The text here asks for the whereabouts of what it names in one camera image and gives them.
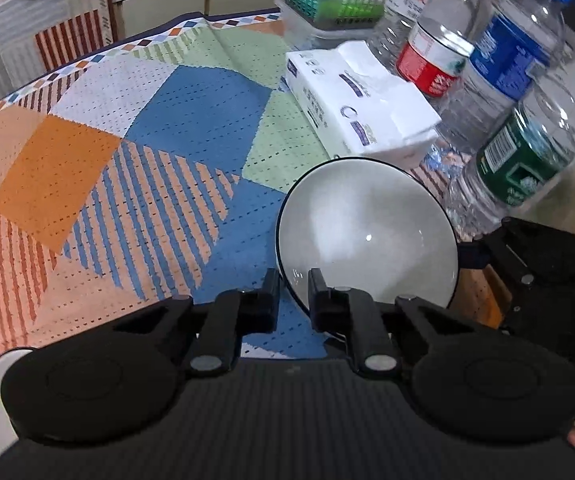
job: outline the blue bottle label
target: blue bottle label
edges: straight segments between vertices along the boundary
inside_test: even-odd
[[[487,82],[514,101],[550,64],[548,52],[504,14],[491,20],[470,59]]]

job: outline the table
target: table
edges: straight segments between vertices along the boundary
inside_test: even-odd
[[[112,41],[107,0],[0,0],[0,99]]]
[[[260,285],[285,192],[327,160],[280,83],[281,34],[273,13],[186,16],[0,100],[0,354]],[[243,352],[323,356],[323,340],[286,296]]]

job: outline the bowl rim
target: bowl rim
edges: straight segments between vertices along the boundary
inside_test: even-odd
[[[449,306],[449,304],[452,303],[452,300],[454,300],[454,296],[456,294],[456,287],[458,286],[458,280],[459,280],[459,275],[460,275],[460,273],[458,271],[461,268],[461,261],[460,261],[460,257],[459,257],[459,251],[458,251],[458,238],[456,237],[456,233],[454,231],[454,227],[452,226],[452,222],[450,222],[449,217],[447,216],[447,213],[443,209],[443,206],[441,205],[439,200],[434,195],[432,195],[432,193],[430,193],[429,190],[425,186],[423,186],[423,184],[421,184],[416,178],[411,176],[411,174],[409,174],[409,173],[407,173],[407,171],[402,170],[401,168],[395,166],[394,164],[390,164],[389,162],[385,162],[383,160],[377,160],[376,158],[370,158],[368,156],[341,156],[341,157],[338,156],[336,158],[331,158],[330,160],[325,160],[324,162],[317,164],[315,167],[310,168],[304,174],[302,174],[298,178],[298,180],[290,187],[290,189],[286,193],[285,197],[283,198],[283,202],[281,203],[281,207],[279,209],[279,215],[277,216],[277,224],[276,224],[275,231],[274,231],[274,250],[275,250],[277,264],[279,266],[279,272],[281,274],[281,278],[283,279],[283,283],[285,283],[285,286],[286,286],[287,291],[289,292],[290,296],[292,296],[292,298],[296,301],[296,304],[298,304],[298,306],[301,308],[301,310],[304,311],[309,316],[309,308],[306,307],[305,303],[298,297],[296,290],[294,289],[294,287],[292,287],[292,284],[289,282],[288,276],[287,276],[285,268],[283,266],[283,261],[281,260],[280,244],[279,244],[279,230],[280,230],[280,225],[281,225],[281,219],[283,217],[283,211],[285,209],[286,204],[288,203],[290,195],[292,195],[293,190],[296,189],[296,187],[299,185],[299,183],[301,183],[302,180],[304,180],[310,173],[313,173],[315,170],[318,170],[322,166],[326,166],[328,164],[333,164],[333,163],[341,161],[341,160],[366,160],[369,162],[376,162],[377,164],[382,164],[384,166],[388,166],[389,168],[392,168],[396,171],[399,171],[400,173],[403,173],[407,178],[410,178],[411,181],[414,182],[414,184],[420,186],[421,189],[423,189],[423,191],[426,192],[432,198],[432,200],[434,200],[434,202],[437,203],[437,205],[439,206],[439,210],[443,213],[443,216],[445,217],[445,221],[447,222],[447,225],[449,225],[449,227],[450,227],[450,232],[452,232],[452,238],[454,240],[454,245],[455,245],[455,249],[456,249],[456,270],[457,270],[456,279],[454,280],[454,285],[452,288],[452,294],[450,294],[449,301],[447,302],[447,305],[445,306],[445,308],[447,308]]]

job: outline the red bottle label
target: red bottle label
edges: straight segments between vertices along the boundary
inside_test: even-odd
[[[401,77],[412,81],[424,94],[441,97],[459,78],[466,61],[467,56],[439,43],[417,23],[396,61],[396,68]]]

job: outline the tissue pack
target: tissue pack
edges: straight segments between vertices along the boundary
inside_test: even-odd
[[[408,170],[437,139],[439,115],[363,41],[286,55],[286,83],[330,158],[368,156]]]

